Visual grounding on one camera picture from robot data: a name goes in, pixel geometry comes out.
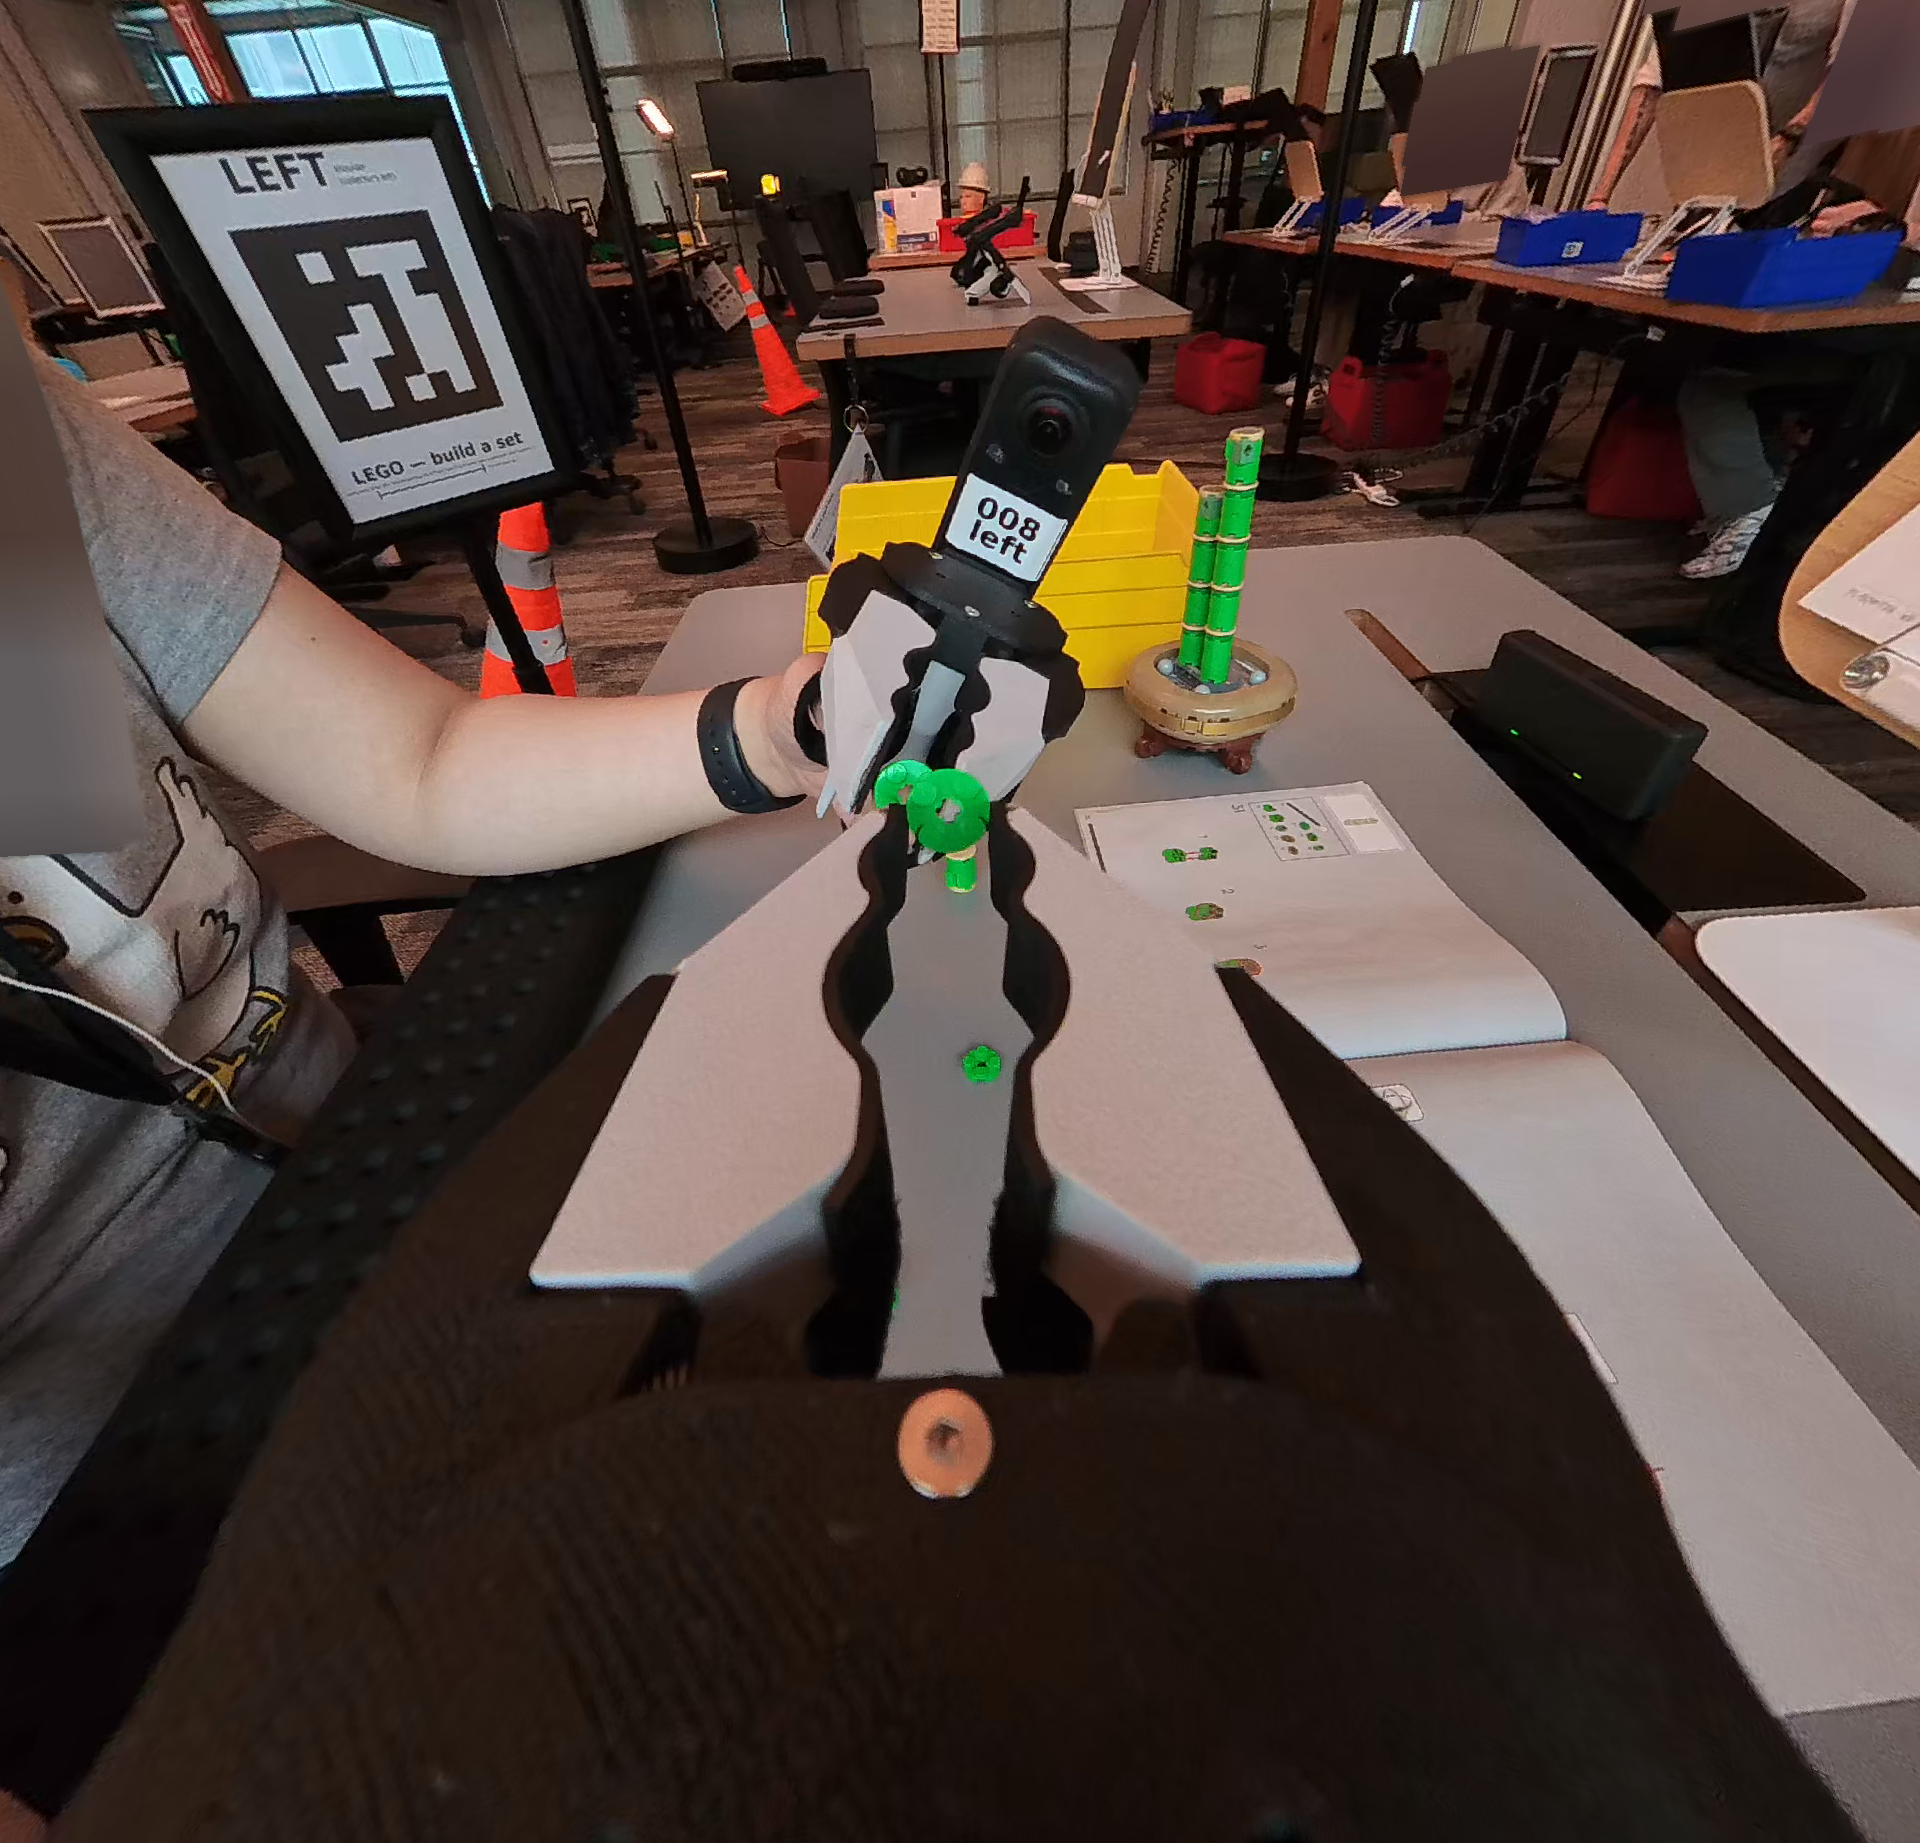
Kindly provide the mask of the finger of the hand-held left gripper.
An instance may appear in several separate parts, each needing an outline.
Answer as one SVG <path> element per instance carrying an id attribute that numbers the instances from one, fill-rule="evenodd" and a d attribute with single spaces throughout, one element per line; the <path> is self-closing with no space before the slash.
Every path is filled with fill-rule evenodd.
<path id="1" fill-rule="evenodd" d="M 878 759 L 898 725 L 898 696 L 910 693 L 910 653 L 922 653 L 922 616 L 893 595 L 867 595 L 836 637 L 821 679 L 828 749 L 821 819 L 828 809 L 853 819 L 864 807 Z"/>
<path id="2" fill-rule="evenodd" d="M 1044 679 L 1023 661 L 981 661 L 981 679 L 987 707 L 970 716 L 970 739 L 957 749 L 957 770 L 995 805 L 1044 752 Z"/>

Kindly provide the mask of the person's left forearm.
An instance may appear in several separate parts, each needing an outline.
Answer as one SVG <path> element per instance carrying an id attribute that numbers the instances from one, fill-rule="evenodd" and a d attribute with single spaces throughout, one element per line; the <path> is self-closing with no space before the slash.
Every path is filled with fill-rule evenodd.
<path id="1" fill-rule="evenodd" d="M 281 570 L 184 739 L 372 857 L 515 876 L 721 822 L 696 719 L 699 696 L 487 702 Z"/>

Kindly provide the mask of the black wall screen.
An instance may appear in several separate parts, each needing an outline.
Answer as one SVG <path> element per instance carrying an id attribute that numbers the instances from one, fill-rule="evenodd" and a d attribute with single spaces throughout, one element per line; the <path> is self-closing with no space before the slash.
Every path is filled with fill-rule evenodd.
<path id="1" fill-rule="evenodd" d="M 878 114 L 871 69 L 802 79 L 696 82 L 709 165 L 729 172 L 732 206 L 752 209 L 764 177 L 787 199 L 878 194 Z"/>

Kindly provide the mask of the framed marker sign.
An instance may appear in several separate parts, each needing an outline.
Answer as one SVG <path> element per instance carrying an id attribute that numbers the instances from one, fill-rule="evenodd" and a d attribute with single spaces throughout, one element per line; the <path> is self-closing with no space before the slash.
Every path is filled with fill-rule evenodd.
<path id="1" fill-rule="evenodd" d="M 452 522 L 517 685 L 553 682 L 493 562 L 578 478 L 479 177 L 438 95 L 87 110 L 179 297 L 331 537 Z"/>

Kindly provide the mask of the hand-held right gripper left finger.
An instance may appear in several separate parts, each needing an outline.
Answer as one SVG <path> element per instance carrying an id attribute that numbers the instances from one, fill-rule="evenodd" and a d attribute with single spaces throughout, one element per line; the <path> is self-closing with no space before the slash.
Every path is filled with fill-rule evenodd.
<path id="1" fill-rule="evenodd" d="M 905 822 L 860 815 L 683 958 L 530 1267 L 779 1312 L 814 1373 L 878 1377 L 898 1192 L 867 1030 L 893 997 Z"/>

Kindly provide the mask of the yellow plastic bin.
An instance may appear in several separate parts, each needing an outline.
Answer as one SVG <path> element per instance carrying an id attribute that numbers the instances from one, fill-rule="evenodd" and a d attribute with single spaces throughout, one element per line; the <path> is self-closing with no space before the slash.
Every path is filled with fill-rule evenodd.
<path id="1" fill-rule="evenodd" d="M 888 538 L 931 541 L 957 478 L 846 486 L 831 564 L 881 555 Z M 1182 628 L 1197 492 L 1164 460 L 1111 462 L 1050 564 L 1039 602 L 1068 629 L 1086 682 L 1117 686 L 1130 659 Z"/>

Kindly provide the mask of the green round brick cylinder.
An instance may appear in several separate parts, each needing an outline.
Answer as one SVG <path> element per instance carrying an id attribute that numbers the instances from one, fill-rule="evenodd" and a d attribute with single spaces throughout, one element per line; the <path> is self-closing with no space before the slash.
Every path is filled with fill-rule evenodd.
<path id="1" fill-rule="evenodd" d="M 872 779 L 881 809 L 901 807 L 915 864 L 931 857 L 970 859 L 989 828 L 994 800 L 973 774 L 893 759 Z"/>

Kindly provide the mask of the red container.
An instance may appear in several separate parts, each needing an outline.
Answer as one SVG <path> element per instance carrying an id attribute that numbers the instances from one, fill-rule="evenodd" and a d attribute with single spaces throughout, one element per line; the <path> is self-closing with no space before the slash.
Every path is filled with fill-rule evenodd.
<path id="1" fill-rule="evenodd" d="M 1190 335 L 1175 346 L 1174 399 L 1201 417 L 1256 410 L 1263 396 L 1268 349 L 1219 332 Z"/>
<path id="2" fill-rule="evenodd" d="M 1448 434 L 1453 370 L 1444 349 L 1388 365 L 1356 355 L 1331 370 L 1322 434 L 1340 451 L 1426 451 Z"/>
<path id="3" fill-rule="evenodd" d="M 1583 474 L 1583 507 L 1591 516 L 1645 522 L 1693 527 L 1702 516 L 1675 408 L 1627 396 L 1609 412 Z"/>

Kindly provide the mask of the black studded edge pad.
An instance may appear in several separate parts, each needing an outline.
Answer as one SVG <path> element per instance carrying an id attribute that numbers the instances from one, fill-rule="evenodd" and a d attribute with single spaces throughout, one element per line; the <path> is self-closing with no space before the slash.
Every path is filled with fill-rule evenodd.
<path id="1" fill-rule="evenodd" d="M 660 852 L 477 883 L 2 1572 L 2 1791 L 58 1812 L 190 1610 L 322 1332 L 587 1038 Z"/>

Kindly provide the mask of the long wooden table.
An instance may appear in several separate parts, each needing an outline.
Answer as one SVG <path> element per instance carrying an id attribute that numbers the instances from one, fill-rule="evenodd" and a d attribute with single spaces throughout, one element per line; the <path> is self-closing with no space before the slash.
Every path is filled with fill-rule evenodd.
<path id="1" fill-rule="evenodd" d="M 1372 276 L 1401 272 L 1468 286 L 1488 319 L 1493 345 L 1475 390 L 1485 410 L 1475 430 L 1460 431 L 1473 447 L 1465 478 L 1453 488 L 1414 488 L 1403 499 L 1429 522 L 1468 527 L 1530 504 L 1574 504 L 1578 486 L 1571 478 L 1536 483 L 1536 467 L 1580 355 L 1631 365 L 1653 354 L 1701 360 L 1709 349 L 1751 345 L 1831 346 L 1859 365 L 1859 387 L 1851 394 L 1855 418 L 1868 408 L 1863 387 L 1880 381 L 1891 422 L 1904 434 L 1918 430 L 1918 300 L 1883 286 L 1813 306 L 1711 306 L 1675 302 L 1655 286 L 1610 276 L 1606 269 L 1510 269 L 1433 245 L 1336 239 L 1333 258 Z"/>

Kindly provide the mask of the green bamboo brick model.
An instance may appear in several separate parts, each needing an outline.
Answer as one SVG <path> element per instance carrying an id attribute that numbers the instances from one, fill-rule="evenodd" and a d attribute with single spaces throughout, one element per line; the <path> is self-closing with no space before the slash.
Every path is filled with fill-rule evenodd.
<path id="1" fill-rule="evenodd" d="M 1175 643 L 1143 653 L 1126 675 L 1143 759 L 1193 749 L 1250 774 L 1262 736 L 1300 702 L 1292 664 L 1239 633 L 1262 455 L 1258 426 L 1226 434 L 1223 486 L 1197 496 L 1182 629 Z"/>

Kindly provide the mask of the open instruction booklet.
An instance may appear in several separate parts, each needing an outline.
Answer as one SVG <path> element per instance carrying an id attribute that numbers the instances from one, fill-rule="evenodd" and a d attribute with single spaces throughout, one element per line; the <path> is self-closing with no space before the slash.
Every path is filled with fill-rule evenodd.
<path id="1" fill-rule="evenodd" d="M 1076 814 L 1449 1159 L 1610 1385 L 1771 1711 L 1918 1695 L 1918 1466 L 1771 1299 L 1549 980 L 1369 784 Z"/>

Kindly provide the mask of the grey desk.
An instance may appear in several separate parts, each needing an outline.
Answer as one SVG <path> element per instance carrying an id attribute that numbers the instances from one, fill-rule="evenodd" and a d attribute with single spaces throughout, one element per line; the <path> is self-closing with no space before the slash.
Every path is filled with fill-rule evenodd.
<path id="1" fill-rule="evenodd" d="M 1702 767 L 1875 909 L 1918 897 L 1918 831 L 1481 541 L 1421 537 L 1252 559 L 1247 629 L 1289 659 L 1301 685 L 1292 719 L 1263 739 L 1258 779 L 1375 787 L 1453 891 L 1543 967 L 1574 1040 L 1624 1071 L 1771 1296 L 1918 1460 L 1918 1214 L 1897 1188 L 1908 1179 L 1883 1175 L 1715 994 L 1640 928 L 1352 610 L 1440 671 L 1488 661 L 1504 629 L 1559 637 L 1705 721 Z M 643 693 L 776 671 L 802 628 L 803 587 L 706 589 L 675 625 Z M 1117 696 L 1092 696 L 1023 800 L 1072 831 L 1076 807 L 1195 794 L 1201 774 L 1208 770 L 1190 774 L 1174 756 L 1135 759 L 1131 716 Z M 758 819 L 699 831 L 691 853 L 665 857 L 594 1019 L 768 891 L 821 849 L 824 828 L 803 814 Z M 1803 1715 L 1791 1731 L 1868 1837 L 1918 1840 L 1914 1700 Z"/>

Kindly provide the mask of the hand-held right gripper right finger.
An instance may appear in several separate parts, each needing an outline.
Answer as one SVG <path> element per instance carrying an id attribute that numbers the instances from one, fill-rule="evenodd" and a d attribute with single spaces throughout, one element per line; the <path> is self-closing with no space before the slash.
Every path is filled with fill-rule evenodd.
<path id="1" fill-rule="evenodd" d="M 1005 1373 L 1086 1371 L 1123 1312 L 1358 1254 L 1206 951 L 1027 809 L 989 822 L 1027 1023 L 989 1231 Z"/>

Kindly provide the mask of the blue plastic bin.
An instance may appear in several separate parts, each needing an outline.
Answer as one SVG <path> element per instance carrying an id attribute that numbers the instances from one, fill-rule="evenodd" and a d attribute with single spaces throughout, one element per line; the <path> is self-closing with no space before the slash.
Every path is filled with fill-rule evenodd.
<path id="1" fill-rule="evenodd" d="M 1904 245 L 1901 229 L 1810 236 L 1795 227 L 1685 239 L 1668 300 L 1727 310 L 1810 310 L 1871 290 Z"/>
<path id="2" fill-rule="evenodd" d="M 1502 220 L 1496 263 L 1504 269 L 1618 264 L 1642 236 L 1642 215 L 1574 209 L 1563 215 L 1527 211 Z"/>

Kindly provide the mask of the black wristband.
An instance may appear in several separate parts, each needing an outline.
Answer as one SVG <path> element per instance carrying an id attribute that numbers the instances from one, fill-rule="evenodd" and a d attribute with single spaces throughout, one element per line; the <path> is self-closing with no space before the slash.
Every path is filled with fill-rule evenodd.
<path id="1" fill-rule="evenodd" d="M 748 689 L 748 679 L 716 685 L 703 693 L 696 725 L 696 749 L 703 774 L 713 787 L 713 796 L 735 815 L 764 815 L 799 807 L 802 794 L 776 794 L 768 790 L 754 770 L 737 739 L 737 696 Z"/>

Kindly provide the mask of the printed instruction sheet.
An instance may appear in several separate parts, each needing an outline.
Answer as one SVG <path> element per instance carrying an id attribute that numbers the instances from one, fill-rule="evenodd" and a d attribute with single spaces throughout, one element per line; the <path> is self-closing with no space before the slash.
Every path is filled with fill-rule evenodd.
<path id="1" fill-rule="evenodd" d="M 1914 633 L 1918 510 L 1908 510 L 1851 562 L 1808 589 L 1801 607 L 1875 645 Z"/>

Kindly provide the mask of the black box with green light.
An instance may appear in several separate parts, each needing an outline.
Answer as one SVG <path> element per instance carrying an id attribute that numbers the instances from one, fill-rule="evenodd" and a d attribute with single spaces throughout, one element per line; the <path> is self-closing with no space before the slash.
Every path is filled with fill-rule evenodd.
<path id="1" fill-rule="evenodd" d="M 1475 721 L 1618 822 L 1645 822 L 1676 790 L 1705 725 L 1539 629 L 1506 629 L 1473 689 Z"/>

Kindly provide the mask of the black stanchion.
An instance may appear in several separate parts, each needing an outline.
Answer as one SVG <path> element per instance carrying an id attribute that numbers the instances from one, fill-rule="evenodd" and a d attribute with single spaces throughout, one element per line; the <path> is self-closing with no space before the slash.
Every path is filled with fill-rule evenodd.
<path id="1" fill-rule="evenodd" d="M 589 104 L 589 119 L 596 130 L 596 148 L 601 157 L 607 192 L 613 199 L 615 229 L 621 239 L 621 253 L 629 256 L 632 293 L 638 302 L 638 319 L 647 337 L 647 349 L 656 372 L 660 408 L 665 412 L 665 430 L 677 456 L 683 504 L 689 514 L 670 519 L 656 534 L 656 559 L 665 574 L 675 576 L 706 576 L 721 574 L 729 567 L 748 564 L 758 559 L 758 527 L 743 516 L 713 516 L 706 507 L 706 496 L 699 486 L 699 474 L 694 462 L 694 445 L 683 426 L 680 396 L 675 387 L 675 370 L 665 355 L 660 323 L 649 297 L 647 256 L 638 236 L 638 219 L 632 206 L 632 182 L 619 153 L 609 89 L 598 69 L 598 61 L 589 45 L 589 21 L 583 0 L 561 0 L 572 53 L 578 64 L 578 77 L 583 82 L 583 95 Z"/>
<path id="2" fill-rule="evenodd" d="M 1318 223 L 1318 245 L 1313 256 L 1313 293 L 1306 312 L 1306 335 L 1300 349 L 1300 370 L 1292 378 L 1289 422 L 1280 455 L 1262 460 L 1262 500 L 1301 504 L 1333 492 L 1336 462 L 1318 455 L 1306 455 L 1306 418 L 1315 374 L 1315 354 L 1323 324 L 1323 306 L 1331 300 L 1331 264 L 1336 253 L 1340 211 L 1347 192 L 1347 172 L 1356 148 L 1358 98 L 1372 61 L 1372 34 L 1377 24 L 1382 0 L 1356 0 L 1356 32 L 1350 47 L 1350 69 L 1342 82 L 1340 132 L 1331 157 L 1331 180 L 1323 186 L 1323 219 Z"/>

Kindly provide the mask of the person's grey printed shirt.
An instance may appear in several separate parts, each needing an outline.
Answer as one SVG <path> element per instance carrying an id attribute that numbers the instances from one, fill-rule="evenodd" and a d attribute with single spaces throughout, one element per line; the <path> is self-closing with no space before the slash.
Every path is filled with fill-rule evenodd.
<path id="1" fill-rule="evenodd" d="M 281 555 L 48 355 L 30 355 L 76 499 L 144 796 L 120 852 L 8 857 L 2 925 L 297 1141 L 355 1053 L 292 961 L 184 736 Z M 174 1110 L 2 1073 L 2 1567 L 269 1183 Z"/>

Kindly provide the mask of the orange traffic cone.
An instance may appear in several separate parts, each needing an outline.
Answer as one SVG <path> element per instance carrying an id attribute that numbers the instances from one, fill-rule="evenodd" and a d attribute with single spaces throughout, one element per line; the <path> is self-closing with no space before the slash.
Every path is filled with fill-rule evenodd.
<path id="1" fill-rule="evenodd" d="M 554 696 L 575 696 L 578 679 L 572 668 L 565 606 L 553 570 L 550 516 L 542 504 L 506 510 L 495 537 L 495 570 L 506 583 L 506 598 L 515 607 L 533 659 L 550 675 Z M 488 621 L 487 656 L 479 671 L 479 696 L 497 700 L 519 693 L 517 664 L 497 625 Z"/>
<path id="2" fill-rule="evenodd" d="M 785 417 L 792 417 L 799 410 L 808 410 L 808 408 L 821 403 L 824 394 L 814 390 L 802 378 L 802 372 L 794 365 L 794 355 L 783 345 L 783 335 L 776 332 L 772 319 L 765 316 L 752 275 L 741 264 L 735 264 L 732 269 L 732 279 L 735 279 L 735 286 L 741 293 L 743 316 L 748 316 L 748 324 L 752 324 L 752 345 L 754 345 L 758 370 L 760 370 L 760 378 L 764 378 L 764 410 L 768 417 L 783 417 L 785 418 Z"/>

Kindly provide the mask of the grey background table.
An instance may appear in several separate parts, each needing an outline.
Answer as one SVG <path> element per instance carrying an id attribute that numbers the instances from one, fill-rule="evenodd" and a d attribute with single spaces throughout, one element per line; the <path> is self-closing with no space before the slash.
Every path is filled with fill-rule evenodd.
<path id="1" fill-rule="evenodd" d="M 1152 365 L 1149 345 L 1190 335 L 1190 310 L 1138 283 L 1066 290 L 1050 263 L 1017 263 L 1014 275 L 1026 302 L 967 302 L 947 269 L 883 272 L 878 323 L 817 323 L 799 335 L 794 360 L 826 396 L 836 460 L 853 437 L 847 410 L 860 408 L 887 478 L 953 474 L 1005 345 L 1032 319 L 1119 345 L 1143 374 Z"/>

